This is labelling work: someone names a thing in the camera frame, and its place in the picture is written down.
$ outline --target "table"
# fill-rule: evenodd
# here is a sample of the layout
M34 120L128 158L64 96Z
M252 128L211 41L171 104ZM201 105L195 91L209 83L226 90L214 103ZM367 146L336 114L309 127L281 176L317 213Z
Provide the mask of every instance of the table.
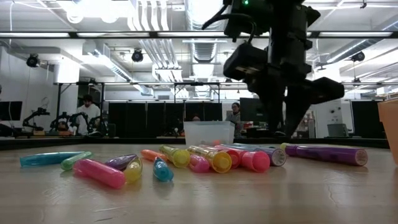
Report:
M71 145L0 151L0 223L397 223L398 168L385 149L369 149L366 167L288 158L256 174L195 174L176 169L172 183L152 176L113 190L62 172L59 165L19 167L19 157L92 151L104 161L159 145Z

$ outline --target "person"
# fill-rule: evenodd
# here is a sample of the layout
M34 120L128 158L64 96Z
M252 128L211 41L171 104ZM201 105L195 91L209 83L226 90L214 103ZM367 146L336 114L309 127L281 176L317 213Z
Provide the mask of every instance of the person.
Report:
M200 121L199 114L195 113L193 115L192 121Z
M83 103L84 105L77 108L77 113L86 113L88 116L88 122L92 118L96 118L101 114L100 109L93 103L93 97L91 95L84 95L83 96ZM79 124L78 132L81 135L86 135L87 133L87 125L86 121L82 116L77 118L77 123Z
M232 113L225 119L226 121L230 121L235 124L235 132L234 137L240 138L241 137L241 105L239 103L232 104Z

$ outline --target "monitor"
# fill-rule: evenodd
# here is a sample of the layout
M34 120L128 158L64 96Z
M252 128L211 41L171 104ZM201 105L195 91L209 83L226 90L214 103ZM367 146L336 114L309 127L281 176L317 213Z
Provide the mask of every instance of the monitor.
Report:
M241 121L266 122L268 115L260 99L240 98Z
M0 102L0 120L20 121L21 113L22 113L22 101Z

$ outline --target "ceiling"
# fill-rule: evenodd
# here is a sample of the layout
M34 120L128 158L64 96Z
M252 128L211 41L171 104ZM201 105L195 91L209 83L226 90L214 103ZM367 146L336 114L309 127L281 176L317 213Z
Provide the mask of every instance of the ceiling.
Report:
M322 14L309 30L382 30L388 21L398 21L398 0L373 0L367 1L368 7L360 9L362 1L357 0L307 0L307 6L318 9ZM131 15L130 0L118 0L111 3L110 8L104 13L115 13L119 19L114 23L105 23L96 17L95 10L92 10L78 24L72 24L67 19L67 12L61 6L72 4L70 1L5 1L0 0L0 31L130 31L127 25L127 16ZM167 23L170 30L187 30L187 20L185 17L185 6L183 0L167 1ZM13 40L15 44L25 47L60 47L77 58L82 64L81 76L95 77L98 80L113 81L114 73L98 63L87 61L87 56L82 53L84 40ZM223 40L217 44L216 58L213 61L214 72L209 80L219 79L223 82L222 68L223 63L235 48L243 42L239 40L232 43L231 40ZM307 63L319 61L320 57L331 54L336 50L356 41L353 39L318 39L312 40L313 48L307 52ZM253 45L264 48L268 45L267 39L254 39ZM131 54L135 48L143 48L139 40L136 39L104 39L97 40L97 45L106 44L111 49L111 58L117 61L122 68L131 73L136 80L143 82L153 82L152 61L145 53L144 60L133 63ZM172 39L178 64L182 69L182 77L193 77L192 58L190 44L183 43L181 39ZM396 39L383 40L363 50L366 59L357 62L355 69L351 61L340 61L333 66L340 69L342 81L350 82L354 75L371 75L380 70L377 75L370 76L367 82L379 82L388 78L389 82L396 82L398 77L398 41Z

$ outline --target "yellow highlighter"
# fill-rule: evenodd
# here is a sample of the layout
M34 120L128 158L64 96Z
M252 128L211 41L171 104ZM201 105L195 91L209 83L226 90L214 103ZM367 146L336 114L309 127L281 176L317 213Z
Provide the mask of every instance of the yellow highlighter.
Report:
M142 163L141 159L136 157L133 159L123 171L124 176L126 177L126 182L131 184L138 180L141 177L142 173Z
M190 162L189 152L187 152L186 150L163 145L159 148L159 151L165 154L167 156L167 159L178 168L184 168Z
M218 152L197 146L190 146L187 151L206 158L211 167L220 174L228 172L232 166L231 156L226 152Z

